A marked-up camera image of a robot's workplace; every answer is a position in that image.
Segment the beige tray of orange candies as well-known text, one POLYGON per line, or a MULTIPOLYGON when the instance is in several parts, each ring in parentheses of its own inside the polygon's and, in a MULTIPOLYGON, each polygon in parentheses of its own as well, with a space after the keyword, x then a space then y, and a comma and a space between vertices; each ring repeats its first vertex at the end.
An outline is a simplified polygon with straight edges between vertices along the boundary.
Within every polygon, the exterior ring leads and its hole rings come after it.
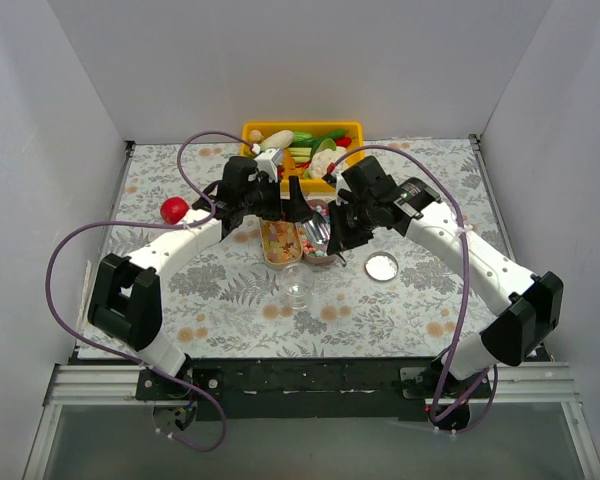
POLYGON ((302 243, 295 224, 260 220, 260 234, 264 261, 271 269, 281 271, 302 260, 302 243))

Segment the silver metal scoop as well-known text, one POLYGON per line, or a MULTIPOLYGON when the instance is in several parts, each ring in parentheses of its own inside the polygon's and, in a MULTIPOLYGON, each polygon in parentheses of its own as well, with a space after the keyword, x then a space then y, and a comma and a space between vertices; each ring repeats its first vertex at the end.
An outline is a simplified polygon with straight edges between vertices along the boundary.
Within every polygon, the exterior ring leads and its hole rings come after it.
POLYGON ((308 245, 315 249, 313 254, 304 254, 304 258, 309 264, 322 266, 338 260, 342 266, 347 265, 346 260, 341 254, 328 254, 330 225, 320 212, 314 210, 311 219, 304 222, 302 227, 305 230, 305 238, 308 241, 308 245))

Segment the pink tray of colourful candies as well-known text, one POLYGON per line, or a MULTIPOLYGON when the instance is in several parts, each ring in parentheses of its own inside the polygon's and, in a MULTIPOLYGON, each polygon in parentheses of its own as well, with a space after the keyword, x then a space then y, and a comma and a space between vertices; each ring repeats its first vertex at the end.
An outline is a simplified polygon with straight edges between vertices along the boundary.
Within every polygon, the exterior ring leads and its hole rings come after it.
POLYGON ((328 204, 323 199, 307 201, 312 217, 300 223, 300 233, 304 238, 304 257, 312 265, 327 265, 336 261, 335 255, 328 255, 330 240, 330 216, 328 204))

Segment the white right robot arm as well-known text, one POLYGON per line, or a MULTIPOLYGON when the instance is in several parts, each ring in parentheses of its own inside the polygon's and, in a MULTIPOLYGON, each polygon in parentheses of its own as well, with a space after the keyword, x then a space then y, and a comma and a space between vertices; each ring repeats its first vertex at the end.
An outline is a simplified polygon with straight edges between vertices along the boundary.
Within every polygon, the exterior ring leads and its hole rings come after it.
POLYGON ((368 243, 377 228, 394 230, 467 281, 494 315, 435 360, 432 383, 440 395, 459 395, 471 376, 494 364, 519 365, 558 326, 562 280, 518 265, 458 224, 458 214, 426 182, 397 183, 373 156, 324 178, 337 194, 329 205, 329 253, 368 243))

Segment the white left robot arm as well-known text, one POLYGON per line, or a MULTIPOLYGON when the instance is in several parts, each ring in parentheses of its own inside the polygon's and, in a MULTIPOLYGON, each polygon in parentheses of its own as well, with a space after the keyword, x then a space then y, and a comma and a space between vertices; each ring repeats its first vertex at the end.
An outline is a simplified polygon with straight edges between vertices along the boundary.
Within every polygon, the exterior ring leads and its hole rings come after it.
POLYGON ((230 158, 222 177, 199 192, 179 223, 148 245, 124 257, 109 254, 99 264, 89 324, 161 371, 158 387, 170 399, 185 398, 193 377, 182 368, 186 355, 162 329, 162 285, 240 227, 246 216, 291 223, 312 216, 297 176, 288 178, 289 197, 281 197, 274 157, 230 158))

